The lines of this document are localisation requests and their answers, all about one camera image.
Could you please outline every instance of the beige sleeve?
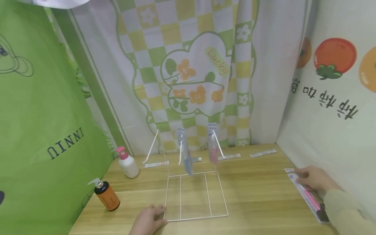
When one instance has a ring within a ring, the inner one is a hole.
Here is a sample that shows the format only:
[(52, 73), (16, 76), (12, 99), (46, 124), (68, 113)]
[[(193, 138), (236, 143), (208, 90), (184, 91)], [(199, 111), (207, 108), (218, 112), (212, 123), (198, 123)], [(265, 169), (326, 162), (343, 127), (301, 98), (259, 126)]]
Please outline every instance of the beige sleeve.
[(340, 235), (376, 235), (376, 225), (364, 217), (358, 203), (347, 193), (329, 190), (324, 203), (326, 214)]

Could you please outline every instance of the orange pump bottle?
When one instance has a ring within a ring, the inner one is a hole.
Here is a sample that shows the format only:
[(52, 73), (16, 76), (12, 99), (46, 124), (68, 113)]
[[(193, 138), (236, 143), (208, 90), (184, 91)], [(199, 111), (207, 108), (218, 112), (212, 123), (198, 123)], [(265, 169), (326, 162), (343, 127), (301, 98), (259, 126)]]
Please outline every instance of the orange pump bottle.
[(108, 211), (113, 211), (119, 207), (120, 200), (107, 181), (101, 181), (99, 178), (95, 178), (90, 181), (88, 185), (92, 183), (95, 184), (94, 193)]

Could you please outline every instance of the white metal frame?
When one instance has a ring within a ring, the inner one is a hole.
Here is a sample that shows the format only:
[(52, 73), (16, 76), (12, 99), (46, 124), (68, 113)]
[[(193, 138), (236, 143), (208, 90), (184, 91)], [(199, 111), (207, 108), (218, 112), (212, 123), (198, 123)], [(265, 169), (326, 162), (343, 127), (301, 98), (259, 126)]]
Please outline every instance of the white metal frame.
[[(157, 135), (159, 133), (159, 130), (157, 130), (157, 133), (155, 134), (155, 137), (154, 137), (154, 140), (153, 140), (153, 143), (150, 147), (150, 150), (149, 150), (149, 153), (144, 161), (147, 162), (148, 159), (149, 159), (149, 156), (150, 156), (150, 153), (152, 151), (152, 148), (154, 146), (154, 142), (155, 142), (155, 139), (157, 138)], [(223, 155), (223, 152), (222, 152), (222, 149), (221, 149), (221, 146), (219, 145), (219, 141), (218, 141), (218, 138), (217, 138), (217, 135), (215, 134), (215, 132), (213, 132), (213, 135), (217, 141), (217, 144), (219, 146), (219, 150), (222, 154), (222, 156), (224, 157)], [(180, 175), (170, 175), (170, 170), (169, 170), (169, 167), (168, 167), (168, 164), (167, 164), (167, 157), (166, 157), (166, 153), (165, 153), (165, 150), (163, 148), (163, 144), (161, 145), (162, 146), (162, 150), (163, 150), (163, 155), (164, 155), (164, 158), (165, 158), (165, 161), (166, 161), (166, 167), (167, 167), (167, 173), (168, 173), (168, 177), (167, 177), (167, 187), (166, 187), (166, 198), (165, 198), (165, 206), (167, 206), (167, 193), (168, 193), (168, 183), (170, 181), (170, 178), (172, 177), (180, 177), (180, 218), (179, 219), (175, 219), (175, 220), (168, 220), (169, 222), (176, 222), (176, 221), (187, 221), (187, 220), (201, 220), (201, 219), (209, 219), (209, 218), (220, 218), (220, 217), (226, 217), (229, 215), (229, 211), (227, 209), (227, 204), (226, 204), (226, 200), (224, 198), (224, 194), (223, 194), (223, 189), (222, 189), (222, 184), (221, 184), (221, 180), (219, 178), (219, 174), (218, 174), (218, 171), (217, 171), (217, 168), (215, 167), (215, 170), (214, 171), (206, 171), (206, 172), (199, 172), (199, 173), (193, 173), (193, 175), (197, 175), (197, 174), (204, 174), (205, 176), (205, 184), (206, 184), (206, 193), (208, 195), (208, 204), (209, 204), (209, 211), (210, 211), (210, 216), (206, 216), (206, 217), (194, 217), (194, 218), (182, 218), (182, 176), (188, 176), (188, 174), (180, 174)], [(182, 158), (182, 146), (183, 144), (180, 145), (180, 156), (179, 156), (179, 164), (181, 162), (181, 158)], [(226, 214), (223, 214), (223, 215), (215, 215), (213, 216), (212, 214), (212, 211), (211, 211), (211, 205), (210, 205), (210, 198), (209, 198), (209, 189), (208, 189), (208, 182), (207, 182), (207, 179), (206, 179), (206, 174), (208, 173), (216, 173), (217, 174), (217, 177), (218, 177), (218, 182), (219, 182), (219, 186), (221, 188), (221, 193), (222, 193), (222, 198), (223, 198), (223, 203), (224, 203), (224, 206), (226, 208)]]

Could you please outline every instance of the wooden table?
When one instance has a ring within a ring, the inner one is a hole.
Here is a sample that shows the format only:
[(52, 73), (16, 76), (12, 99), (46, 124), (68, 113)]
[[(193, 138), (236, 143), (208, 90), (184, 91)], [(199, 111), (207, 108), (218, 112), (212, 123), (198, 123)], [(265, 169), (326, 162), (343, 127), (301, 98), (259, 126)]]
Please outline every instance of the wooden table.
[[(251, 153), (276, 149), (277, 153), (250, 158)], [(205, 220), (170, 222), (156, 234), (166, 235), (332, 235), (332, 226), (321, 225), (315, 219), (299, 192), (287, 177), (284, 168), (293, 167), (282, 150), (275, 144), (233, 147), (223, 150), (225, 155), (240, 153), (241, 158), (220, 161), (219, 172), (229, 216)], [(192, 152), (202, 157), (194, 163), (194, 172), (213, 170), (208, 152)], [(171, 174), (184, 174), (178, 165), (178, 155), (168, 154)], [(143, 168), (144, 157), (136, 157), (140, 174), (134, 179), (124, 176), (118, 160), (114, 160), (103, 180), (113, 187), (121, 204), (112, 212), (105, 210), (93, 195), (78, 217), (69, 234), (127, 235), (136, 215), (151, 203), (164, 204), (167, 185), (166, 166)], [(164, 161), (163, 155), (152, 155), (148, 163)], [(208, 213), (208, 196), (201, 177), (186, 176), (182, 180), (183, 217)], [(224, 204), (215, 177), (208, 174), (208, 189), (213, 214), (222, 213)], [(179, 184), (169, 183), (166, 217), (171, 219), (180, 212)]]

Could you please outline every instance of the green backdrop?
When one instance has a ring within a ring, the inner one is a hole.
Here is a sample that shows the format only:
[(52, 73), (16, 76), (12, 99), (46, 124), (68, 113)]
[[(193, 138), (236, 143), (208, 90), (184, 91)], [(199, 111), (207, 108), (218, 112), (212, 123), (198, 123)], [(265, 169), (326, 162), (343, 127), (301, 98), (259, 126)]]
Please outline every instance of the green backdrop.
[(0, 0), (0, 234), (67, 234), (113, 158), (42, 7)]

